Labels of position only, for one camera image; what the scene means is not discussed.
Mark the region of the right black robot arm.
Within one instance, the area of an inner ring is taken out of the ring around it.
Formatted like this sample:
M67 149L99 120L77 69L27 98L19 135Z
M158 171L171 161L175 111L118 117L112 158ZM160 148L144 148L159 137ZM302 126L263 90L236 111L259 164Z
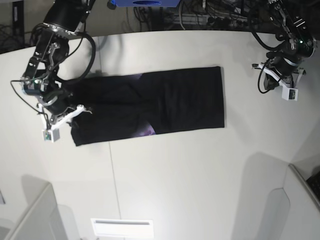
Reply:
M72 104L68 86L85 79L96 57L96 44L86 32L86 20L94 5L93 0L56 0L46 14L42 30L32 57L22 77L17 81L22 91L34 96L38 104L33 108L42 117L45 132L57 130L64 123L91 109ZM72 36L87 39L91 44L91 57L84 72L77 78L64 80L58 77L59 65L72 53L69 40Z

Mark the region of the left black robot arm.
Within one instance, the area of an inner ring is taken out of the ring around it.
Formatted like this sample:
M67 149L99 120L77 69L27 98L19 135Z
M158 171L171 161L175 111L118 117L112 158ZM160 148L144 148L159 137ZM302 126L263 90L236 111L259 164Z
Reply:
M262 64L257 88L261 94L266 94L280 83L294 87L293 74L304 59L310 58L317 47L317 41L308 30L306 21L295 13L295 3L287 0L261 0L248 12L248 28L257 42L268 52L267 60ZM257 34L253 25L253 16L261 9L267 10L269 18L279 31L275 34L280 42L277 46L265 44Z

